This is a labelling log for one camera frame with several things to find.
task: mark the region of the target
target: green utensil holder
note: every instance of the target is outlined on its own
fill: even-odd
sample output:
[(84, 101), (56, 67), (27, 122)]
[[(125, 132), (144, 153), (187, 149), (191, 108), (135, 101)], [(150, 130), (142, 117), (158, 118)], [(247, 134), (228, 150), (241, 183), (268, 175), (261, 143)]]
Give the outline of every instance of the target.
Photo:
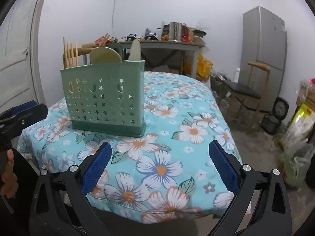
[(145, 131), (145, 61), (62, 69), (67, 107), (75, 129), (141, 137)]

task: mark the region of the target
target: bolt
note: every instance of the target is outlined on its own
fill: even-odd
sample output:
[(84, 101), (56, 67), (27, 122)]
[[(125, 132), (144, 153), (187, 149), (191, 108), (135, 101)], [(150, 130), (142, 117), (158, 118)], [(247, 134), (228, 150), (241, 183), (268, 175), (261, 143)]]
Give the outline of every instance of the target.
[(41, 174), (42, 176), (45, 176), (47, 173), (48, 173), (47, 170), (42, 170), (42, 171), (40, 172), (40, 174)]
[(277, 170), (277, 169), (274, 169), (272, 172), (273, 172), (275, 175), (279, 175), (279, 174), (280, 174), (280, 171)]
[(71, 172), (75, 172), (77, 170), (78, 170), (78, 166), (77, 165), (73, 165), (73, 166), (70, 167), (70, 171)]
[(249, 165), (245, 164), (245, 165), (243, 165), (243, 170), (250, 171), (251, 167)]

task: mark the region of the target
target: gray refrigerator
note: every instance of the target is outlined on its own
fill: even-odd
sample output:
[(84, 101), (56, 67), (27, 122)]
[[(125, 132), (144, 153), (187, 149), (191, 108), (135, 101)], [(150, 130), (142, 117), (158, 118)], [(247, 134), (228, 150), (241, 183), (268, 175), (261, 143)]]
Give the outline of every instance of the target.
[[(243, 49), (238, 82), (247, 84), (251, 68), (248, 62), (262, 62), (270, 66), (267, 92), (260, 110), (272, 111), (281, 89), (286, 55), (287, 32), (281, 18), (260, 6), (243, 14)], [(265, 78), (266, 72), (254, 67), (249, 86), (261, 93)], [(257, 109), (257, 103), (246, 101), (245, 105)]]

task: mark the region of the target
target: black chair seat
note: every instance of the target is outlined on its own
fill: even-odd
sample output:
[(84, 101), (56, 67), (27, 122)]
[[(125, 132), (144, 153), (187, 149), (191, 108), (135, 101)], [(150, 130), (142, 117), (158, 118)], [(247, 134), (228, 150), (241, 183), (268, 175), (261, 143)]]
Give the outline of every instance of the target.
[(238, 94), (246, 95), (252, 98), (261, 99), (261, 95), (258, 92), (254, 91), (253, 89), (251, 89), (250, 87), (244, 84), (240, 84), (240, 83), (236, 83), (232, 81), (224, 81), (224, 83), (227, 84), (234, 92)]

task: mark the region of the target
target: blue tablecloth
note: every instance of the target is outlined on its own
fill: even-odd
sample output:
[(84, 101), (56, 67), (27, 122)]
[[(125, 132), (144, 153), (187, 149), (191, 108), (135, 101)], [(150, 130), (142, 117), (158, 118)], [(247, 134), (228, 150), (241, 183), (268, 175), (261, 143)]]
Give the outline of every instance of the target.
[(216, 139), (241, 158), (211, 91), (181, 75), (145, 72), (143, 137), (75, 130), (65, 99), (45, 120), (23, 130), (22, 155), (39, 169), (65, 171), (107, 141), (112, 158), (94, 191), (87, 195), (100, 210), (141, 223), (222, 215), (234, 197), (208, 154)]

